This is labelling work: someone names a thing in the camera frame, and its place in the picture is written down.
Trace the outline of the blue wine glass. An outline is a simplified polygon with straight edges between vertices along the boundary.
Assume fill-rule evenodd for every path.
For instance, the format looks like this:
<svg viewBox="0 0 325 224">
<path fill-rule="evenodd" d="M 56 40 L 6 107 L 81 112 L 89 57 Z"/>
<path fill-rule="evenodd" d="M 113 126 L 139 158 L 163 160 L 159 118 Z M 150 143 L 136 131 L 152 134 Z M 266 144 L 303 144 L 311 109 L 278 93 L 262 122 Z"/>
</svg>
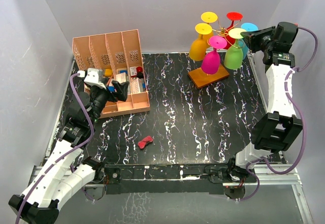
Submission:
<svg viewBox="0 0 325 224">
<path fill-rule="evenodd" d="M 253 24 L 253 23 L 249 23 L 249 22 L 246 22 L 246 23 L 243 23 L 241 25 L 241 28 L 244 29 L 245 31 L 257 31 L 258 30 L 258 27 Z M 242 49 L 242 53 L 243 53 L 243 60 L 246 58 L 247 54 L 248 54 L 248 47 L 247 45 L 245 44 L 244 40 L 243 39 L 240 39 L 239 40 L 239 46 L 241 47 Z"/>
</svg>

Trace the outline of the green wine glass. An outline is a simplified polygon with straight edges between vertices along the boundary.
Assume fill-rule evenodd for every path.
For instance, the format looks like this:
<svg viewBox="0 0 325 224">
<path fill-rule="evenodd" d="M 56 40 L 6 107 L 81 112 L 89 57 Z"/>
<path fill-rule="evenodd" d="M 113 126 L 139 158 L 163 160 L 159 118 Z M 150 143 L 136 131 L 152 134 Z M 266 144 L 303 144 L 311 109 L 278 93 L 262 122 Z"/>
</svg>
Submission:
<svg viewBox="0 0 325 224">
<path fill-rule="evenodd" d="M 224 59 L 224 66 L 231 70 L 239 69 L 242 65 L 243 53 L 239 46 L 239 40 L 243 37 L 241 32 L 245 31 L 242 28 L 233 28 L 229 35 L 235 39 L 235 43 L 227 50 Z"/>
</svg>

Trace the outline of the pink wine glass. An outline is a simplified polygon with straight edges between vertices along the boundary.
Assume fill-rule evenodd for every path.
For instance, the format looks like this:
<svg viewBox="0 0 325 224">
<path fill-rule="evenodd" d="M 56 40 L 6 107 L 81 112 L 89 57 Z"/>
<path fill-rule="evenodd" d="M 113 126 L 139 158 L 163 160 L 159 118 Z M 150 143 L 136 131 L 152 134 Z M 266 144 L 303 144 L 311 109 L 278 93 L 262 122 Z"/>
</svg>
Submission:
<svg viewBox="0 0 325 224">
<path fill-rule="evenodd" d="M 208 40 L 209 45 L 213 48 L 203 59 L 201 69 L 204 73 L 208 75 L 213 75 L 217 73 L 220 66 L 220 55 L 217 50 L 224 49 L 226 47 L 227 41 L 221 36 L 212 36 Z"/>
</svg>

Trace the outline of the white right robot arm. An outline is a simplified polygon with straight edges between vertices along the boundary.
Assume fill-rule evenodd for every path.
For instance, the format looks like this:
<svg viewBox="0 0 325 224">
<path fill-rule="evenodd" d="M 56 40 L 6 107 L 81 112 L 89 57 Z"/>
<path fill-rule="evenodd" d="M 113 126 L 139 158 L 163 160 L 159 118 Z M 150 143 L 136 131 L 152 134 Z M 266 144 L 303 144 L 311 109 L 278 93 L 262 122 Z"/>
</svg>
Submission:
<svg viewBox="0 0 325 224">
<path fill-rule="evenodd" d="M 297 118 L 290 101 L 295 67 L 295 56 L 290 53 L 290 48 L 297 34 L 298 26 L 289 22 L 240 33 L 251 52 L 262 51 L 264 54 L 268 107 L 267 113 L 253 127 L 251 142 L 236 154 L 233 165 L 226 169 L 227 178 L 233 182 L 243 178 L 245 168 L 253 168 L 256 160 L 287 151 L 303 130 L 303 123 Z"/>
</svg>

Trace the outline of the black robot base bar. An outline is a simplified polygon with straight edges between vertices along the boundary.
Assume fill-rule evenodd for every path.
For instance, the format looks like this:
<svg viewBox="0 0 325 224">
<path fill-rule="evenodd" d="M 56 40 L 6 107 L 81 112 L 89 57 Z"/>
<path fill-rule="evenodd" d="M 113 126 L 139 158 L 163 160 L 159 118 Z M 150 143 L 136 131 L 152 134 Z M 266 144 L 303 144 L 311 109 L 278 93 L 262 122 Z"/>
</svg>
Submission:
<svg viewBox="0 0 325 224">
<path fill-rule="evenodd" d="M 105 194 L 128 193 L 209 193 L 243 197 L 245 185 L 256 183 L 246 171 L 232 178 L 228 165 L 149 164 L 105 165 L 88 187 L 103 187 Z"/>
</svg>

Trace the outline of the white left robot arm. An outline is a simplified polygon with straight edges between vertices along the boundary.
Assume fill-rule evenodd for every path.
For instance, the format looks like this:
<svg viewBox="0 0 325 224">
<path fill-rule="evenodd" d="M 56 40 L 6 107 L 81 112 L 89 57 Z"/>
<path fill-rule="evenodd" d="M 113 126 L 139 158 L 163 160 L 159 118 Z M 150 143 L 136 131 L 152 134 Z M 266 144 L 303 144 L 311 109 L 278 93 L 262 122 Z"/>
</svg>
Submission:
<svg viewBox="0 0 325 224">
<path fill-rule="evenodd" d="M 75 158 L 94 137 L 94 123 L 107 102 L 126 101 L 129 82 L 112 82 L 115 91 L 93 85 L 90 92 L 77 93 L 70 83 L 74 98 L 68 109 L 64 128 L 55 147 L 32 183 L 20 195 L 12 195 L 9 206 L 16 222 L 55 223 L 65 203 L 89 182 L 104 179 L 102 162 L 88 157 L 69 176 Z"/>
</svg>

